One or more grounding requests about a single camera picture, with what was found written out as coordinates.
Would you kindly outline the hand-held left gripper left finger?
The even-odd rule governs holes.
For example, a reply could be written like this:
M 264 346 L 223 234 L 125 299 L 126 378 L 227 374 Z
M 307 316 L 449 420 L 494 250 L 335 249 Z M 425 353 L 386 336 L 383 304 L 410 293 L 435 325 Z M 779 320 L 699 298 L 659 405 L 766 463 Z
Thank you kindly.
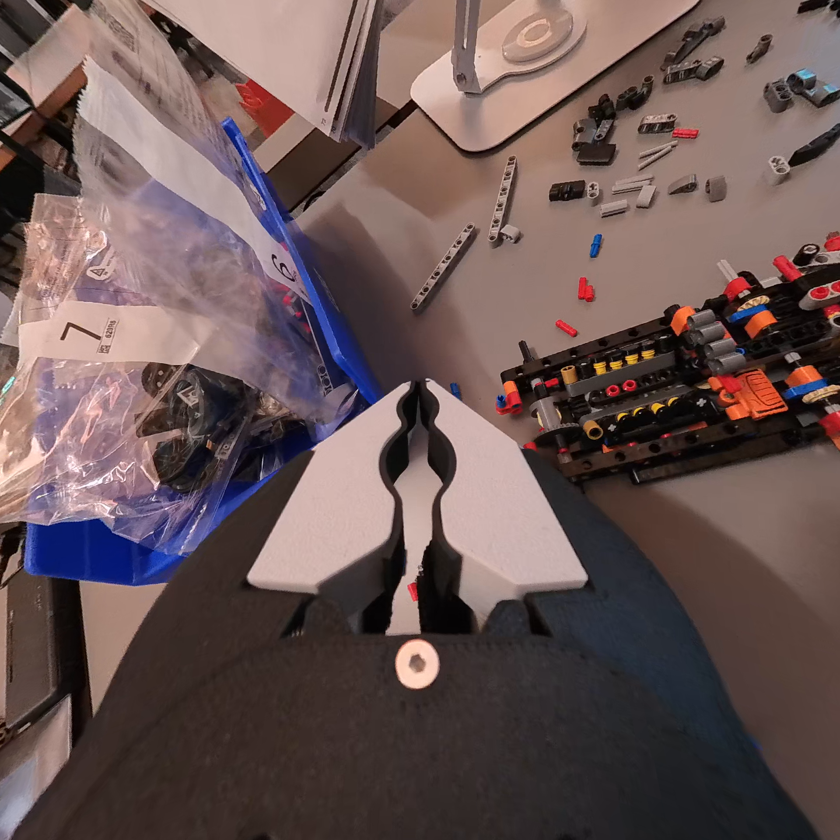
M 408 465 L 417 383 L 401 384 L 311 451 L 247 574 L 260 590 L 316 595 L 384 632 L 406 570 L 396 479 Z

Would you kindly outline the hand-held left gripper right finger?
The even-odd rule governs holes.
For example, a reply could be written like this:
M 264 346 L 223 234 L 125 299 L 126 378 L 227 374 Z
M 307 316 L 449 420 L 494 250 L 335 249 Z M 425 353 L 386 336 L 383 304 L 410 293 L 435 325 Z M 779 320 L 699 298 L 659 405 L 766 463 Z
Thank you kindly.
M 432 380 L 418 384 L 441 487 L 418 574 L 424 632 L 471 632 L 501 602 L 584 588 L 589 575 L 524 450 Z

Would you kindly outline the lego car chassis model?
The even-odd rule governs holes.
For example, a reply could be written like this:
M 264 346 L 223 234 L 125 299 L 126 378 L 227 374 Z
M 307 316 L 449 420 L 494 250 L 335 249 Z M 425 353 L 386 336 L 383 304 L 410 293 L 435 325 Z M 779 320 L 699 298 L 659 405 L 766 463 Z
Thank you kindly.
M 839 236 L 773 259 L 727 261 L 722 293 L 547 356 L 526 342 L 500 373 L 499 415 L 527 409 L 530 449 L 553 447 L 580 484 L 635 485 L 814 443 L 839 447 Z

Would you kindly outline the long grey lego beam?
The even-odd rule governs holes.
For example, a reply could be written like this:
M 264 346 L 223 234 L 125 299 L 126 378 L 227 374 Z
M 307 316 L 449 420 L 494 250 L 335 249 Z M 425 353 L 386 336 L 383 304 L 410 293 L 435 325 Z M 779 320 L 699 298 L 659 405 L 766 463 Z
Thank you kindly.
M 454 243 L 438 261 L 436 267 L 411 301 L 411 312 L 422 312 L 430 301 L 434 299 L 434 296 L 442 289 L 447 278 L 451 276 L 467 251 L 469 251 L 476 238 L 476 231 L 477 228 L 474 224 L 468 224 L 459 232 Z
M 498 190 L 497 200 L 492 212 L 487 241 L 490 247 L 501 244 L 501 230 L 508 218 L 508 205 L 515 189 L 518 173 L 518 158 L 512 154 L 507 158 Z

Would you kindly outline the scatter of loose lego pieces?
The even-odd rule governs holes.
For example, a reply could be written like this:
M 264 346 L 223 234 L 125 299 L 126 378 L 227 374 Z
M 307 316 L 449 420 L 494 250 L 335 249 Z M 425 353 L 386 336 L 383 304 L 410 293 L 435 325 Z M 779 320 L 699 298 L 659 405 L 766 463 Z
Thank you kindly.
M 688 27 L 677 46 L 667 52 L 660 66 L 662 83 L 673 86 L 687 81 L 708 81 L 714 78 L 725 65 L 721 56 L 706 59 L 692 58 L 692 54 L 709 38 L 715 37 L 726 26 L 726 18 L 718 16 L 706 19 L 700 24 Z M 589 107 L 587 117 L 573 126 L 571 151 L 574 161 L 585 166 L 608 166 L 616 156 L 616 144 L 610 141 L 616 118 L 626 111 L 636 111 L 648 103 L 655 86 L 655 77 L 646 76 L 639 86 L 629 87 L 616 98 L 607 94 L 599 97 Z M 817 109 L 826 108 L 838 101 L 838 85 L 819 78 L 813 69 L 801 68 L 786 77 L 767 82 L 763 87 L 763 100 L 772 113 L 783 113 L 793 106 L 796 98 L 810 102 Z M 637 174 L 615 182 L 613 195 L 637 193 L 636 207 L 649 208 L 656 194 L 652 175 L 640 173 L 675 151 L 682 140 L 696 140 L 698 128 L 679 124 L 675 113 L 648 114 L 639 120 L 639 136 L 668 135 L 667 141 L 639 152 Z M 777 186 L 791 175 L 792 168 L 783 155 L 772 155 L 767 163 L 765 176 L 769 183 Z M 585 180 L 566 181 L 553 184 L 549 189 L 551 202 L 578 200 L 583 197 L 597 204 L 602 200 L 601 187 L 597 182 Z

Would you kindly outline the black curved lego blade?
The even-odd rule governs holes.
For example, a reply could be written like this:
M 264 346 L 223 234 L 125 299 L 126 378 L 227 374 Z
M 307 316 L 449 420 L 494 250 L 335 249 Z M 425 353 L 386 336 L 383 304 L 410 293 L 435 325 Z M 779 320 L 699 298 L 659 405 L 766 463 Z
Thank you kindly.
M 809 143 L 796 149 L 788 159 L 790 168 L 794 168 L 816 160 L 830 150 L 839 139 L 840 124 L 834 124 L 830 129 L 821 133 Z

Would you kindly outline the blue plastic bin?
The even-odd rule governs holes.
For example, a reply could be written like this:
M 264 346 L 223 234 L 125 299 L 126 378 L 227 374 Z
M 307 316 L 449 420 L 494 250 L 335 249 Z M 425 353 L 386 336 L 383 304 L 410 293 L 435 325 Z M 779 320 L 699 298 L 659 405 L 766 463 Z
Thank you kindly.
M 306 261 L 311 256 L 306 237 L 282 206 L 235 121 L 226 118 L 221 125 L 245 169 L 248 186 L 266 205 L 255 218 L 272 239 L 270 257 L 279 264 L 278 249 L 282 247 L 300 265 L 298 284 L 303 292 L 299 296 L 308 299 L 303 303 L 304 321 L 312 330 L 322 358 L 321 382 L 337 385 L 346 379 L 358 390 L 364 404 L 376 402 L 382 397 L 382 388 L 329 289 Z M 28 525 L 24 569 L 32 575 L 71 581 L 140 586 L 167 582 L 184 558 L 120 537 L 100 521 L 72 521 L 51 526 Z

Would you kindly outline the clear plastic parts bag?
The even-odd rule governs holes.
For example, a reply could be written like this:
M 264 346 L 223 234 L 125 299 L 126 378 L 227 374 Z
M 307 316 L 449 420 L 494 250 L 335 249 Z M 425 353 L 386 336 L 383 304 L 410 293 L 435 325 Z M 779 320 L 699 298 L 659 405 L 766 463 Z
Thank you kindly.
M 252 249 L 177 196 L 40 194 L 2 393 L 2 521 L 189 553 L 254 446 L 326 424 L 319 358 Z
M 128 274 L 111 357 L 230 375 L 330 436 L 359 393 L 298 231 L 140 5 L 91 2 L 87 19 L 77 167 Z

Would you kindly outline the black equipment case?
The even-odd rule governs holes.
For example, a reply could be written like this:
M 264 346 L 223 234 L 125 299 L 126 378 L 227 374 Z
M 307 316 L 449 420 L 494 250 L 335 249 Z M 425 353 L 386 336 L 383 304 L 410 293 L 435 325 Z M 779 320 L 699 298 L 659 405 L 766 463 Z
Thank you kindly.
M 70 699 L 78 740 L 91 716 L 79 583 L 16 573 L 7 587 L 6 642 L 7 728 L 20 730 Z

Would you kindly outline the orange plastic cone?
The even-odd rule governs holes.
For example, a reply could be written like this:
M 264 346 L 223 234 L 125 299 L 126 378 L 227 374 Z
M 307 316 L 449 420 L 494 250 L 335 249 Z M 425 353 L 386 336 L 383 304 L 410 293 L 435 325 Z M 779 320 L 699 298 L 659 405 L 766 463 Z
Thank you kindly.
M 234 86 L 239 95 L 241 108 L 267 138 L 295 115 L 288 105 L 274 97 L 254 80 L 247 79 L 245 82 L 235 83 Z

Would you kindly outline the white book stand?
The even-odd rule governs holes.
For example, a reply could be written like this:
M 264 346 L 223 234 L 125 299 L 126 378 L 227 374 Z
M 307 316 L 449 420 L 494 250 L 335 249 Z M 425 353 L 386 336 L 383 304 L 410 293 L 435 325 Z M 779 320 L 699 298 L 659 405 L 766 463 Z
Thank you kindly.
M 457 2 L 452 49 L 412 99 L 467 153 L 492 150 L 697 6 L 697 1 L 516 1 L 484 24 Z

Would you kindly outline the white instruction booklet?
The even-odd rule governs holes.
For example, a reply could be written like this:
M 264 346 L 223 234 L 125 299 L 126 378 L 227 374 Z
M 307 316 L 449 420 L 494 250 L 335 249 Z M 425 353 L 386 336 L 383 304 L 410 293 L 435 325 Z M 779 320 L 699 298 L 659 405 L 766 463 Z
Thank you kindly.
M 375 145 L 382 1 L 150 1 L 332 139 Z

